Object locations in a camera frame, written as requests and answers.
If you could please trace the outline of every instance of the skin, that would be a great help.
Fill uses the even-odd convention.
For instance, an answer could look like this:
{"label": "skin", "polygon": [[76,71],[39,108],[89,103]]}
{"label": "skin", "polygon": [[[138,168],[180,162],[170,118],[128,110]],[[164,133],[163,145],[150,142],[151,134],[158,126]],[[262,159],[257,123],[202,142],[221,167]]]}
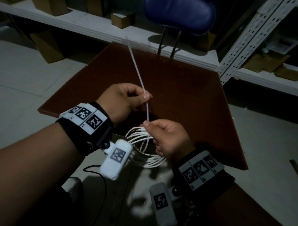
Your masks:
{"label": "skin", "polygon": [[[97,100],[114,125],[152,98],[131,83],[110,86]],[[144,122],[155,138],[156,152],[173,166],[194,150],[183,126],[169,120]],[[61,186],[82,163],[59,123],[0,150],[0,225],[14,225],[46,192]]]}

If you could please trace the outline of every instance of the blue headrest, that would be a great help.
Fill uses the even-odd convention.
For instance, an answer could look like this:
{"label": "blue headrest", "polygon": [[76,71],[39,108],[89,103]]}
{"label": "blue headrest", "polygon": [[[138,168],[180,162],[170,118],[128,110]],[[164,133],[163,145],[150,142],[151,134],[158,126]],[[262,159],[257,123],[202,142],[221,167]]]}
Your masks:
{"label": "blue headrest", "polygon": [[145,17],[157,24],[203,35],[215,21],[215,8],[204,0],[143,0]]}

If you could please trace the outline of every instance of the brown tabletop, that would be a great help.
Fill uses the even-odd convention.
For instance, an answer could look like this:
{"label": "brown tabletop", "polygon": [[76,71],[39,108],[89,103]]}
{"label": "brown tabletop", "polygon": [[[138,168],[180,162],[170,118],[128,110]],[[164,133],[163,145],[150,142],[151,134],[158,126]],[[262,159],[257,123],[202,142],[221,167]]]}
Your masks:
{"label": "brown tabletop", "polygon": [[[133,53],[145,89],[153,95],[149,120],[180,122],[198,148],[209,150],[225,165],[248,169],[218,74],[137,49]],[[110,85],[124,82],[140,85],[128,47],[111,43],[38,111],[58,117],[79,103],[96,101]],[[125,135],[145,119],[142,107],[114,133]]]}

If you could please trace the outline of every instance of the white shelf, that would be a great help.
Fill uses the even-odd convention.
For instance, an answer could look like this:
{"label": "white shelf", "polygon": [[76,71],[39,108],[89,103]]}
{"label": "white shelf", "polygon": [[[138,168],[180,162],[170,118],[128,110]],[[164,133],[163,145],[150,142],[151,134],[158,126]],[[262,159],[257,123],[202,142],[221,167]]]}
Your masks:
{"label": "white shelf", "polygon": [[[0,3],[0,11],[107,42],[113,41],[126,44],[127,37],[133,48],[147,52],[157,52],[159,45],[158,41],[151,42],[149,40],[153,38],[158,40],[160,38],[158,36],[161,33],[160,27],[142,20],[137,20],[134,26],[120,29],[113,26],[110,19],[73,9],[70,13],[65,15],[57,17],[51,16],[36,9],[31,0],[21,1],[14,5]],[[162,48],[161,55],[169,57],[172,46]],[[215,50],[204,53],[185,44],[179,44],[177,46],[174,59],[210,70],[215,70],[219,65]]]}
{"label": "white shelf", "polygon": [[236,72],[236,78],[245,80],[257,85],[265,86],[281,92],[289,93],[298,96],[298,81],[275,76],[273,73],[262,71],[256,73],[245,68],[241,68]]}

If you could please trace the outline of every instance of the floor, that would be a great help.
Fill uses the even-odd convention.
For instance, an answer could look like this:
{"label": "floor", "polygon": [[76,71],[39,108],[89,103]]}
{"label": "floor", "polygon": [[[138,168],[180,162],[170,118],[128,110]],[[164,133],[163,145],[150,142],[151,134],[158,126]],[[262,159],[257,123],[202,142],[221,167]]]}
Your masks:
{"label": "floor", "polygon": [[[0,148],[55,122],[37,108],[85,65],[71,59],[47,64],[28,40],[12,28],[0,28]],[[229,106],[249,170],[226,167],[226,171],[282,225],[298,225],[298,176],[289,162],[298,161],[298,124]],[[101,178],[82,169],[100,164],[104,158],[101,152],[94,152],[73,174],[85,188],[86,222],[94,219],[104,191]],[[98,222],[153,225],[149,187],[157,181],[169,184],[171,176],[166,167],[132,170],[128,165],[120,181],[108,183],[109,201]]]}

